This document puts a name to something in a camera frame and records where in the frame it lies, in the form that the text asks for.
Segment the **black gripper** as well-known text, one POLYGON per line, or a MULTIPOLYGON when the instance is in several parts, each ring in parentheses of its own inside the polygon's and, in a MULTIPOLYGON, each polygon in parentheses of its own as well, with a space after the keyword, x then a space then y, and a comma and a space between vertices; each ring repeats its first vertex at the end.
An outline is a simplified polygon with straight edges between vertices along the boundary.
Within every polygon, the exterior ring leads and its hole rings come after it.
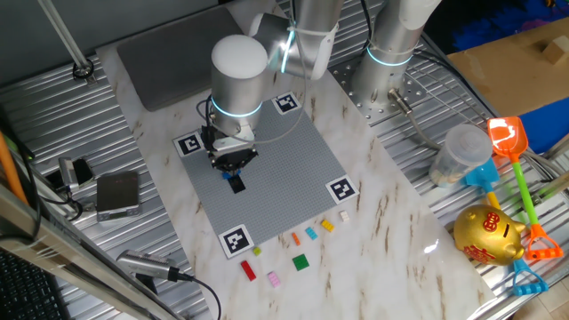
POLYGON ((235 148, 230 151, 219 151, 213 147, 207 149, 212 167, 223 172, 224 176, 239 175, 257 155, 256 148, 235 148))

